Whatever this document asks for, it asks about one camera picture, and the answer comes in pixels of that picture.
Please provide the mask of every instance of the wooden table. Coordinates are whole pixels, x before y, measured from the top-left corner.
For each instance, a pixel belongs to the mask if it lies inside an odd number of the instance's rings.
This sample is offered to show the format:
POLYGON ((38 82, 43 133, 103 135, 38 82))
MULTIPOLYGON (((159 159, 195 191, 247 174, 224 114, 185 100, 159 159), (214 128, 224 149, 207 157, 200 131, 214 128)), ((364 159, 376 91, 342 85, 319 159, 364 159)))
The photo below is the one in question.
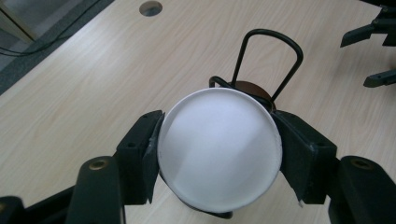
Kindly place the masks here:
MULTIPOLYGON (((25 205, 75 184, 80 165, 112 155, 143 114, 167 112, 212 76, 231 80, 246 32, 279 31, 304 62, 276 99, 337 146, 337 157, 380 163, 396 180, 396 85, 368 89, 364 79, 396 66, 384 36, 340 49, 349 30, 380 8, 357 0, 117 0, 0 97, 0 195, 25 205)), ((295 60, 271 37, 253 37, 239 74, 270 93, 295 60)), ((153 204, 127 206, 128 223, 330 223, 328 205, 301 208, 282 174, 255 203, 222 220, 192 211, 159 178, 153 204)))

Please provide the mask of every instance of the black plastic part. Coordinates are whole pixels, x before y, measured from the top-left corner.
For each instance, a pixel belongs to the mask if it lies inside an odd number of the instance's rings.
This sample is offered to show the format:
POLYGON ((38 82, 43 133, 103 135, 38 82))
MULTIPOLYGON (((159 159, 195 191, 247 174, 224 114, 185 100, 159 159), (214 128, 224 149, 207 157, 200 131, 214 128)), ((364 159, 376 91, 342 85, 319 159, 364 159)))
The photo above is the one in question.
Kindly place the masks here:
POLYGON ((152 201, 159 172, 157 136, 163 122, 161 110, 139 118, 117 146, 114 158, 120 167, 122 199, 127 204, 152 201))
POLYGON ((29 223, 64 223, 74 187, 65 189, 48 199, 26 208, 29 223))
POLYGON ((373 25, 365 25, 361 28, 352 30, 344 34, 343 40, 341 41, 341 48, 358 43, 365 39, 370 39, 371 34, 375 30, 373 25))
POLYGON ((363 86, 374 88, 383 85, 388 86, 394 83, 396 83, 396 69, 367 77, 364 80, 363 86))
POLYGON ((396 223, 396 185, 380 165, 347 156, 341 159, 337 175, 356 223, 396 223))
POLYGON ((0 198, 0 223, 27 223, 26 212, 20 198, 14 196, 0 198))
POLYGON ((336 145, 291 113, 277 110, 271 115, 282 139, 280 171, 299 201, 323 204, 336 145))
POLYGON ((396 2, 394 0, 361 0, 362 2, 366 2, 375 6, 387 6, 387 7, 396 7, 396 2))
POLYGON ((125 223, 114 158, 98 157, 81 166, 65 223, 125 223))
POLYGON ((235 70, 233 72, 233 80, 231 81, 232 86, 235 86, 235 82, 238 77, 239 69, 241 67, 246 48, 248 46, 248 40, 254 35, 268 35, 268 36, 274 37, 276 39, 282 40, 287 45, 289 45, 292 49, 294 49, 294 51, 296 52, 296 55, 297 55, 297 59, 293 65, 293 67, 290 69, 290 71, 288 72, 286 77, 283 79, 283 81, 280 83, 279 87, 276 89, 274 95, 271 97, 271 101, 273 102, 276 99, 276 97, 282 92, 282 90, 285 88, 285 86, 288 84, 290 79, 293 77, 294 73, 297 71, 297 69, 300 67, 301 63, 303 62, 303 59, 304 59, 303 51, 301 50, 300 46, 296 42, 294 42, 292 39, 290 39, 289 37, 287 37, 279 32, 272 31, 272 30, 266 30, 266 29, 251 30, 245 35, 244 40, 242 41, 242 46, 241 46, 241 49, 239 50, 238 60, 236 62, 235 70))
POLYGON ((369 39, 371 34, 387 35, 382 45, 396 47, 396 7, 383 7, 371 24, 344 34, 341 48, 369 39))

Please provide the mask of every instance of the metal wire handle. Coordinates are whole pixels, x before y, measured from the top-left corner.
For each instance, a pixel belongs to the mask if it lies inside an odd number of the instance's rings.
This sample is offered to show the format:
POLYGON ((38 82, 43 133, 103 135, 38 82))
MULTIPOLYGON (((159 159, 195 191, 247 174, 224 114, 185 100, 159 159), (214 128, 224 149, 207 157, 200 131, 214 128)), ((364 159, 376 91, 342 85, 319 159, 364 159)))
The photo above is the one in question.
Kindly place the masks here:
POLYGON ((272 30, 266 30, 266 29, 255 29, 255 30, 252 30, 252 31, 248 32, 245 35, 244 40, 242 42, 242 46, 241 46, 241 49, 239 51, 238 61, 236 62, 236 67, 235 67, 235 70, 233 72, 233 80, 231 82, 231 85, 233 87, 235 87, 235 82, 236 82, 236 78, 238 77, 238 73, 239 73, 239 69, 241 67, 242 59, 244 58, 244 54, 245 54, 245 51, 246 51, 247 46, 248 46, 248 39, 251 38, 253 35, 269 35, 269 36, 272 36, 274 38, 280 39, 283 42, 285 42, 286 44, 288 44, 292 49, 294 49, 294 51, 297 54, 297 60, 296 60, 296 62, 294 64, 294 66, 290 69, 290 71, 286 75, 285 79, 283 79, 282 83, 280 83, 280 85, 277 88, 276 92, 271 97, 271 101, 273 102, 276 99, 276 97, 282 92, 283 88, 285 88, 285 86, 288 84, 288 82, 291 79, 291 77, 294 75, 294 73, 297 71, 297 69, 300 67, 301 63, 303 62, 303 58, 304 58, 303 51, 301 50, 300 46, 298 46, 298 44, 296 42, 294 42, 289 37, 287 37, 285 35, 282 35, 279 32, 272 31, 272 30))

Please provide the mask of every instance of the white disc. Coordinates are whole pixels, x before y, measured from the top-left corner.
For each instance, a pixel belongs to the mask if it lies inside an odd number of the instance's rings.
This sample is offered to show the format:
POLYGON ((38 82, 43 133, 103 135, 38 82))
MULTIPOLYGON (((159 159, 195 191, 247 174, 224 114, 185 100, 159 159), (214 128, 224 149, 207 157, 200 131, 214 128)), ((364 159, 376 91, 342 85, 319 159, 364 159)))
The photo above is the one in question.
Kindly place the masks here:
POLYGON ((270 188, 282 146, 274 121, 258 102, 240 91, 212 88, 185 97, 165 116, 158 160, 180 200, 223 213, 270 188))

